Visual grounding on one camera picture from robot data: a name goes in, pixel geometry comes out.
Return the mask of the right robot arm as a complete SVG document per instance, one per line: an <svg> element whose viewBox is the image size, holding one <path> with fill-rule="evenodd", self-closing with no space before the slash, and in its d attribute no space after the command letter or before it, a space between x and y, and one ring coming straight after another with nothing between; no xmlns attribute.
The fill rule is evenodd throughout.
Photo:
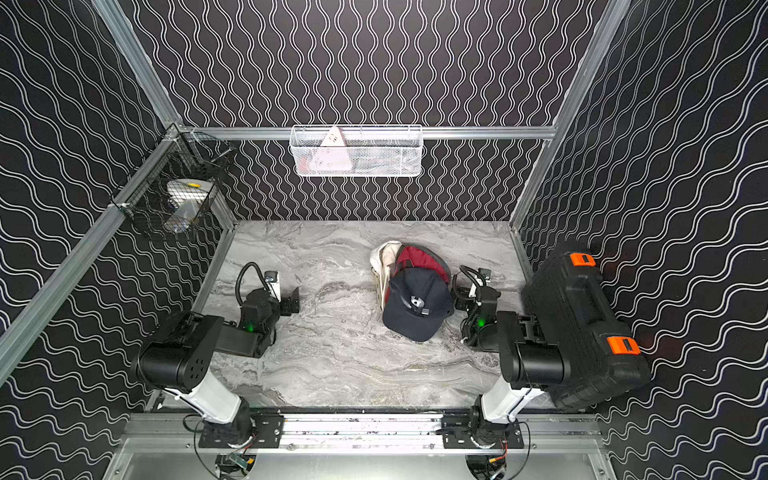
<svg viewBox="0 0 768 480"><path fill-rule="evenodd" d="M466 317L460 341L472 351L498 355L500 374L478 396L469 413L465 435L482 449L503 447L514 432L517 415L552 386L568 376L559 347L547 342L533 316L498 307L501 293L488 284L490 271L462 265L459 273L470 284L451 283L455 308Z"/></svg>

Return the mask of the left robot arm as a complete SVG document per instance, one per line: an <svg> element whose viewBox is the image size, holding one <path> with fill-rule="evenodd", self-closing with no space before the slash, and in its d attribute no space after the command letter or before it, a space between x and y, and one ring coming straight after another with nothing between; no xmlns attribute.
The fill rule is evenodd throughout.
<svg viewBox="0 0 768 480"><path fill-rule="evenodd" d="M280 275L246 263L234 284L236 322L187 310L173 314L146 339L131 368L144 385L179 398L202 420L211 446L248 447L258 439L251 407L210 372L216 352L259 359L276 343L277 324L301 310L298 288L280 290Z"/></svg>

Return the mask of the red baseball cap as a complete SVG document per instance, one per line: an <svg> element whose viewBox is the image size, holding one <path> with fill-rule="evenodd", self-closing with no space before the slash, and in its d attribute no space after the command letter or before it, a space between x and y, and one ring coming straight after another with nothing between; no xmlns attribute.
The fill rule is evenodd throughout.
<svg viewBox="0 0 768 480"><path fill-rule="evenodd" d="M405 268L423 268L436 272L445 285L451 280L449 265L429 248L414 243L402 243L384 266L390 279Z"/></svg>

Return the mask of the navy baseball cap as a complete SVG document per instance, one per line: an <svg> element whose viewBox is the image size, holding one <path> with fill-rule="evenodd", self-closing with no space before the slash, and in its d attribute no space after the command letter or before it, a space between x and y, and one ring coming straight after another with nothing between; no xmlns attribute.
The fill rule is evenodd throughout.
<svg viewBox="0 0 768 480"><path fill-rule="evenodd" d="M451 291L436 271L408 267L390 279L382 316L389 330L422 343L430 340L453 314Z"/></svg>

